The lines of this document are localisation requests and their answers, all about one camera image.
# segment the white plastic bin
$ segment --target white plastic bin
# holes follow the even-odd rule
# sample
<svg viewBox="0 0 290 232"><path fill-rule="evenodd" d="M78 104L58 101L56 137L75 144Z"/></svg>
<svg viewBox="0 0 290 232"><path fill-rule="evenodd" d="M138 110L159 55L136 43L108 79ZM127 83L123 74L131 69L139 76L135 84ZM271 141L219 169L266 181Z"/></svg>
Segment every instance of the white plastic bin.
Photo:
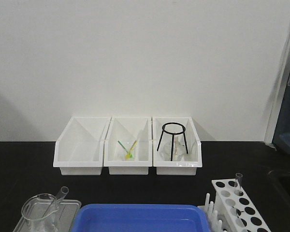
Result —
<svg viewBox="0 0 290 232"><path fill-rule="evenodd" d="M179 161L166 161L164 158L164 146L167 143L171 144L172 141L172 135L170 134L163 134L159 151L157 151L162 126L168 122L180 123L186 128L188 154L186 154L185 150ZM176 136L178 136L178 142L184 147L183 134ZM202 167L201 142L191 117L153 117L153 151L154 167L157 167L157 175L195 175L197 168Z"/></svg>
<svg viewBox="0 0 290 232"><path fill-rule="evenodd" d="M125 159L134 141L133 160ZM151 117L113 117L105 141L104 165L110 174L147 175L152 166Z"/></svg>
<svg viewBox="0 0 290 232"><path fill-rule="evenodd" d="M100 175L111 117L72 117L56 141L54 167L62 175Z"/></svg>

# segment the sink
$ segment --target sink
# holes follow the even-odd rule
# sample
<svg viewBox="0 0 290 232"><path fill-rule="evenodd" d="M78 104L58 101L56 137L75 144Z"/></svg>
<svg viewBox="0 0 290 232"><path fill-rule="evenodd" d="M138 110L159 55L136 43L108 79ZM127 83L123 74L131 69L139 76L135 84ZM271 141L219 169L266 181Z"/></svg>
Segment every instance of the sink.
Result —
<svg viewBox="0 0 290 232"><path fill-rule="evenodd" d="M290 171L273 170L268 173L268 176L290 208Z"/></svg>

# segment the test tube rack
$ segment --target test tube rack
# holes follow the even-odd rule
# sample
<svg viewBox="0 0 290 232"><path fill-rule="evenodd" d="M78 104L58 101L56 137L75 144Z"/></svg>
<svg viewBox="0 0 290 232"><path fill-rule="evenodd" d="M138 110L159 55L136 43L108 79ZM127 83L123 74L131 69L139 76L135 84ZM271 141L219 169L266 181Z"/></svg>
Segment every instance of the test tube rack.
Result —
<svg viewBox="0 0 290 232"><path fill-rule="evenodd" d="M235 179L212 180L216 190L215 203L199 206L207 217L212 232L271 232L243 188L234 193Z"/></svg>

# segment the blue plastic tray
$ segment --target blue plastic tray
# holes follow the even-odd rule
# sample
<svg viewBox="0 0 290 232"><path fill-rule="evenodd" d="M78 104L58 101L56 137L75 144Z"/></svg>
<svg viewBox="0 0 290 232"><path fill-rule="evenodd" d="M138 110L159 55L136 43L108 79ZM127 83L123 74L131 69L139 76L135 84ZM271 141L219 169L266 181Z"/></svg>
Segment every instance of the blue plastic tray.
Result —
<svg viewBox="0 0 290 232"><path fill-rule="evenodd" d="M71 232L209 232L204 212L193 205L89 204Z"/></svg>

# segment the glass tube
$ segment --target glass tube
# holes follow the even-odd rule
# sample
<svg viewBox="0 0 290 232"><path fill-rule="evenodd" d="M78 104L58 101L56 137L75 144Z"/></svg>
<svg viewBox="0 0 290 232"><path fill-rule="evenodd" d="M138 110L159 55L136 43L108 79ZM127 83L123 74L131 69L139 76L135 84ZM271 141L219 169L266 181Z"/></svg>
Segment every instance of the glass tube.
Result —
<svg viewBox="0 0 290 232"><path fill-rule="evenodd" d="M234 193L238 196L242 196L243 192L241 191L242 188L242 180L243 180L243 175L241 173L235 174L235 185L234 185Z"/></svg>

